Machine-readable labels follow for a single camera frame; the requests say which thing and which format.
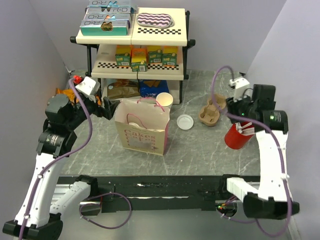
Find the white plastic lid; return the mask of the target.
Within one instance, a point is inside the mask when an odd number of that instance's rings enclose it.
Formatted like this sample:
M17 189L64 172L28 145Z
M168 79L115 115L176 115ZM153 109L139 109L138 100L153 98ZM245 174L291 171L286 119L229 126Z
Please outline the white plastic lid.
M130 126L133 126L137 129L146 129L144 126L140 126L139 124L135 123L135 122L129 122L128 123Z

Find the cardboard cup carrier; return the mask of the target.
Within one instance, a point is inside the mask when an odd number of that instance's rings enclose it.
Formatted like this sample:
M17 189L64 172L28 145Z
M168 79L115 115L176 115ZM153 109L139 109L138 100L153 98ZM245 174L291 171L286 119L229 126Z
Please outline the cardboard cup carrier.
M217 93L214 94L214 97L220 108L223 110L227 105L226 98L223 95ZM201 111L199 112L198 119L206 126L214 127L217 124L219 118L220 112L213 104L212 99L209 98L207 100L207 105L203 106Z

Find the pink white paper bag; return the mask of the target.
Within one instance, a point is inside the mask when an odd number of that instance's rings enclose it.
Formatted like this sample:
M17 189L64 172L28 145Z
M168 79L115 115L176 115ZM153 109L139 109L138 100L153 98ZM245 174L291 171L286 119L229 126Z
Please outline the pink white paper bag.
M121 100L114 113L116 130L123 148L162 156L168 141L171 109L158 105L156 100L146 100L152 98ZM145 129L130 126L131 122Z

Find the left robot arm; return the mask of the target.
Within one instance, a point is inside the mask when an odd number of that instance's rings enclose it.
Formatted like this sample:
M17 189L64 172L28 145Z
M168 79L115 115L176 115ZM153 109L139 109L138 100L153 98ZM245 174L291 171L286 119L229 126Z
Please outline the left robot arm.
M57 240L71 205L98 197L98 180L81 175L56 203L52 203L61 170L67 157L75 153L72 149L77 139L75 129L84 121L90 121L91 114L111 120L119 103L119 100L104 97L103 105L99 105L82 95L79 102L73 104L65 94L48 100L32 180L18 214L4 223L4 234L25 240Z

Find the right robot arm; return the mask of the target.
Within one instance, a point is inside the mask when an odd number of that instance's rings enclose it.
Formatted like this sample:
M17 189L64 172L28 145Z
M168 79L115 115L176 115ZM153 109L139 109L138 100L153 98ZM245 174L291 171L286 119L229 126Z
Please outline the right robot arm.
M259 148L260 182L254 188L242 177L229 175L218 187L219 195L223 199L236 196L248 218L282 220L287 214L299 213L300 204L292 199L288 183L288 116L285 111L275 109L275 86L255 84L251 96L246 95L248 82L236 81L230 86L234 96L226 100L227 109L237 119L231 119L232 127L224 141L231 149L241 149L252 137L244 133L243 127L251 127Z

